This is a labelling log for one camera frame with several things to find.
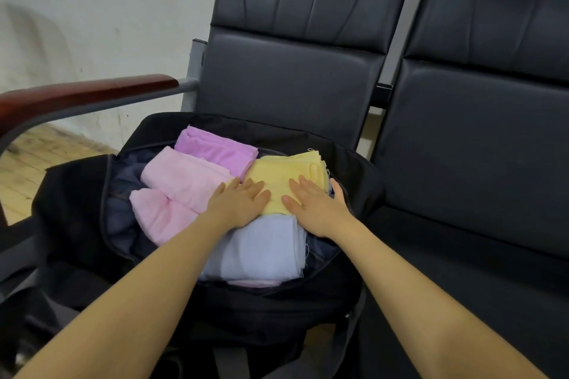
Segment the white wall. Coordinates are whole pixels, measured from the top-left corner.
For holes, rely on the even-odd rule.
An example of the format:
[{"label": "white wall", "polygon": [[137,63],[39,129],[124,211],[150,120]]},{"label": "white wall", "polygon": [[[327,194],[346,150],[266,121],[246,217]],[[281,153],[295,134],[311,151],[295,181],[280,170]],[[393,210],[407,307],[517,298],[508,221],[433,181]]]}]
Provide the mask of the white wall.
[{"label": "white wall", "polygon": [[[214,0],[0,0],[0,92],[41,84],[186,75],[192,38],[207,39]],[[120,148],[146,115],[180,96],[59,124]]]}]

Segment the light blue towel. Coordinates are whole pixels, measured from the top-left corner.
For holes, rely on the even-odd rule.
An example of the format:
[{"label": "light blue towel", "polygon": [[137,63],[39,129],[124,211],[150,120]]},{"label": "light blue towel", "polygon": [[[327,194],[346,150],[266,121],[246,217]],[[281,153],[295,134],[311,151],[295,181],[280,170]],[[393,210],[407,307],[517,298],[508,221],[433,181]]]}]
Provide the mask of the light blue towel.
[{"label": "light blue towel", "polygon": [[272,214],[224,235],[200,280],[262,280],[276,286],[301,277],[305,263],[306,231],[296,217]]}]

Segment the bag strap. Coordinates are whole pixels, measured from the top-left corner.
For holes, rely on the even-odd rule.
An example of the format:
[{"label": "bag strap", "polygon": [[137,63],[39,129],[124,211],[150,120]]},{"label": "bag strap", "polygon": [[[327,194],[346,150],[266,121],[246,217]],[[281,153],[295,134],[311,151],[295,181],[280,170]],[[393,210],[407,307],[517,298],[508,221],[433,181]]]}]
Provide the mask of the bag strap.
[{"label": "bag strap", "polygon": [[[325,352],[303,350],[301,356],[280,366],[263,379],[332,379],[338,372],[350,339],[364,309],[366,289],[362,288],[359,299],[347,315],[347,324],[336,326],[331,346]],[[249,379],[249,364],[245,348],[214,348],[213,354],[220,379]]]}]

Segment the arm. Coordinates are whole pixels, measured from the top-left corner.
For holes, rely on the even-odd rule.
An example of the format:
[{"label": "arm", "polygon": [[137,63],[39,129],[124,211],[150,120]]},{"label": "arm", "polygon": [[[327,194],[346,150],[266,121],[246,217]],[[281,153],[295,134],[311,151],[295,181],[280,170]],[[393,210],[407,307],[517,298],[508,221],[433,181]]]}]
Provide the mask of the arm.
[{"label": "arm", "polygon": [[217,241],[265,208],[270,192],[257,196],[262,188],[238,178],[222,184],[205,213],[85,309],[16,378],[149,377]]},{"label": "arm", "polygon": [[544,379],[530,361],[348,212],[332,181],[330,198],[301,177],[283,196],[300,224],[337,243],[352,260],[423,379]]}]

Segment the purple towel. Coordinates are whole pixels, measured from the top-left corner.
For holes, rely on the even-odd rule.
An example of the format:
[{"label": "purple towel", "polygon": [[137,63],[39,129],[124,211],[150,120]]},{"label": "purple towel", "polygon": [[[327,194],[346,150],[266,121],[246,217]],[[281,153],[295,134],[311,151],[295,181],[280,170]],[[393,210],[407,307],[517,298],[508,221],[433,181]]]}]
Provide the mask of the purple towel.
[{"label": "purple towel", "polygon": [[241,180],[259,154],[256,147],[192,126],[181,131],[174,150],[227,168],[232,176]]}]

